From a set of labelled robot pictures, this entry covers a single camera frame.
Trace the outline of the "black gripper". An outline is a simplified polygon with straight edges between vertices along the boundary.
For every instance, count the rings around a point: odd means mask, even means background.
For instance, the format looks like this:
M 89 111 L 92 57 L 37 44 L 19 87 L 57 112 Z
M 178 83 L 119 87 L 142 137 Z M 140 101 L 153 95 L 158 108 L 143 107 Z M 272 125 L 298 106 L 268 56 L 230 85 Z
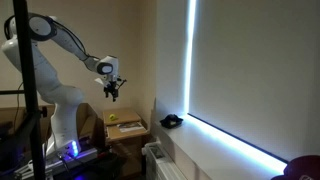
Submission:
M 105 97 L 108 98 L 109 96 L 112 96 L 112 101 L 115 102 L 119 97 L 120 87 L 126 82 L 126 79 L 122 79 L 119 76 L 108 75 L 106 84 L 104 85 Z

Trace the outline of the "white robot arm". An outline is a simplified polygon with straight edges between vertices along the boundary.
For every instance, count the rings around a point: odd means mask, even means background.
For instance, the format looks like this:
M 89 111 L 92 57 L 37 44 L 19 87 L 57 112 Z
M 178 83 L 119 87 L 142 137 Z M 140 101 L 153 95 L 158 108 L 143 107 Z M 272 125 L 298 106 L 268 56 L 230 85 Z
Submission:
M 83 100 L 83 93 L 76 87 L 60 82 L 57 71 L 40 52 L 38 44 L 52 40 L 64 50 L 74 54 L 88 70 L 99 75 L 96 81 L 103 86 L 105 94 L 112 98 L 118 97 L 118 90 L 125 83 L 118 73 L 118 59 L 111 55 L 103 59 L 89 55 L 81 40 L 54 16 L 30 13 L 27 22 L 31 37 L 36 89 L 43 101 L 55 106 L 51 116 L 52 134 L 47 142 L 46 157 L 50 159 L 58 154 L 76 157 L 81 152 L 76 113 Z

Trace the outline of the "robot base platform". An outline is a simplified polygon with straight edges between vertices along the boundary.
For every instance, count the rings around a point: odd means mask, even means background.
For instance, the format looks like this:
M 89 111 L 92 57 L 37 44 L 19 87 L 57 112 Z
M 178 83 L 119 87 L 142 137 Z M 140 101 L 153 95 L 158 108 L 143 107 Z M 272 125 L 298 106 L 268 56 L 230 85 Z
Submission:
M 54 175 L 86 165 L 98 157 L 98 150 L 90 145 L 81 146 L 77 140 L 70 140 L 60 149 L 51 143 L 46 150 L 45 179 L 51 179 Z M 14 172 L 16 180 L 35 180 L 35 168 L 32 161 Z

